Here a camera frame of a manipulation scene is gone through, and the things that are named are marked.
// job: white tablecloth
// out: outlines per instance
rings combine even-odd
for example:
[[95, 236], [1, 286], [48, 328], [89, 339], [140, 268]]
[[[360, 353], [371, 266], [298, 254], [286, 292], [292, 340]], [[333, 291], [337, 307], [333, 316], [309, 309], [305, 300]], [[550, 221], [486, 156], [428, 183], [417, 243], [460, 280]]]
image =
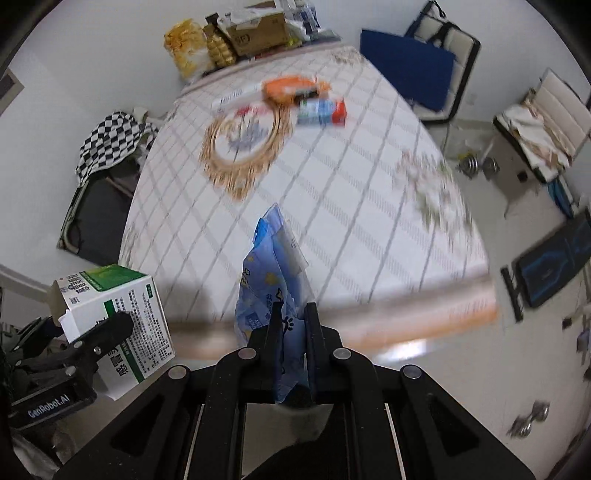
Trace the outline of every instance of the white tablecloth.
[[[245, 84], [285, 74], [330, 82], [332, 95], [345, 98], [347, 124], [300, 127], [292, 118], [286, 126], [284, 118], [277, 159], [237, 200], [213, 185], [202, 160], [212, 125], [220, 125], [210, 106]], [[233, 320], [242, 262], [258, 219], [275, 202], [309, 264], [322, 319], [340, 322], [364, 345], [381, 348], [496, 317], [482, 239], [439, 149], [352, 47], [238, 65], [186, 90], [142, 172], [120, 259], [154, 276], [169, 323]], [[277, 117], [256, 124], [264, 134], [276, 126]], [[223, 156], [230, 140], [222, 137], [213, 148]], [[238, 168], [257, 148], [249, 144], [224, 161]]]

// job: white chair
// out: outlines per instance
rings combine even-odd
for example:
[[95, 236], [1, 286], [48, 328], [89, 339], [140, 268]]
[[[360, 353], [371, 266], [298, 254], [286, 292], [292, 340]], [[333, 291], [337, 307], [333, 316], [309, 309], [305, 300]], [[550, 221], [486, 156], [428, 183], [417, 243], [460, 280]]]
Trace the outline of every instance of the white chair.
[[570, 168], [591, 131], [591, 112], [548, 69], [538, 89], [497, 115], [493, 124], [515, 153], [494, 155], [500, 167], [494, 181], [507, 199], [506, 216], [529, 189]]

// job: white floor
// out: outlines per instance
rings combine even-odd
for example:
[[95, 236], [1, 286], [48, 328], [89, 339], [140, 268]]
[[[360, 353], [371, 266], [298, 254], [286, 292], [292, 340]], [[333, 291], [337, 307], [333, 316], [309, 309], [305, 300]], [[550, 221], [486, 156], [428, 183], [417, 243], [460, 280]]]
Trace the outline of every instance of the white floor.
[[[591, 408], [589, 384], [583, 380], [587, 365], [582, 364], [582, 355], [576, 352], [576, 338], [582, 326], [579, 322], [570, 329], [561, 328], [563, 317], [584, 300], [582, 278], [573, 280], [538, 310], [526, 311], [524, 321], [515, 323], [499, 269], [564, 219], [542, 190], [538, 196], [532, 192], [525, 197], [505, 220], [505, 200], [483, 175], [470, 181], [458, 174], [457, 179], [489, 253], [491, 274], [498, 288], [500, 318], [490, 326], [448, 338], [424, 356], [391, 366], [399, 368], [411, 362], [421, 366], [538, 479], [544, 479], [573, 436], [585, 427]], [[137, 388], [117, 402], [99, 399], [71, 416], [68, 424], [78, 445], [92, 438], [143, 389]], [[534, 400], [550, 402], [547, 421], [536, 423], [526, 439], [508, 437], [506, 433], [516, 416], [528, 414]], [[296, 438], [305, 439], [315, 429], [310, 427], [314, 420], [306, 419], [308, 426], [299, 429], [305, 432], [294, 433], [294, 423], [303, 419], [294, 420], [276, 406], [251, 407], [248, 412], [245, 473]]]

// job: blue bag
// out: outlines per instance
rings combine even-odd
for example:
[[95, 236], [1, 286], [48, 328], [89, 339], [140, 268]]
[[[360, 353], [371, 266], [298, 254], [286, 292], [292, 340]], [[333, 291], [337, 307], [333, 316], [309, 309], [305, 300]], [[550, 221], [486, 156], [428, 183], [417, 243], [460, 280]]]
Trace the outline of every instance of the blue bag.
[[302, 318], [311, 288], [306, 267], [289, 225], [274, 204], [259, 220], [253, 247], [243, 262], [235, 326], [239, 344], [246, 346], [253, 330], [269, 324], [273, 302], [283, 301], [283, 339], [275, 363], [275, 399], [279, 402], [297, 383], [307, 385]]
[[434, 112], [443, 110], [456, 58], [452, 52], [432, 43], [373, 30], [361, 31], [359, 51], [404, 99]]
[[548, 193], [554, 200], [556, 206], [565, 215], [566, 218], [573, 219], [573, 204], [572, 197], [569, 198], [569, 194], [564, 189], [563, 181], [560, 176], [554, 180], [548, 182]]

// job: chair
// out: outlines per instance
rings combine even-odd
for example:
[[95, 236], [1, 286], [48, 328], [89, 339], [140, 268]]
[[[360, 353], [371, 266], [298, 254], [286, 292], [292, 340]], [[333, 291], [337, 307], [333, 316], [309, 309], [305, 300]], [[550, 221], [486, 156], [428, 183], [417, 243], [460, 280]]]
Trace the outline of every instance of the chair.
[[495, 156], [500, 171], [494, 180], [508, 201], [506, 217], [529, 189], [539, 189], [570, 168], [591, 131], [591, 112], [548, 69], [539, 88], [498, 114], [493, 125], [516, 154]]
[[452, 82], [449, 86], [449, 92], [443, 110], [435, 112], [419, 104], [413, 107], [414, 113], [425, 125], [447, 124], [456, 116], [472, 68], [474, 67], [474, 62], [480, 51], [480, 42], [477, 39], [461, 30], [458, 26], [447, 22], [445, 17], [445, 13], [441, 10], [437, 2], [428, 2], [423, 8], [421, 15], [406, 32], [407, 37], [427, 41], [441, 31], [442, 27], [448, 25], [446, 28], [449, 31], [444, 37], [441, 48], [452, 52], [456, 56], [452, 72]]

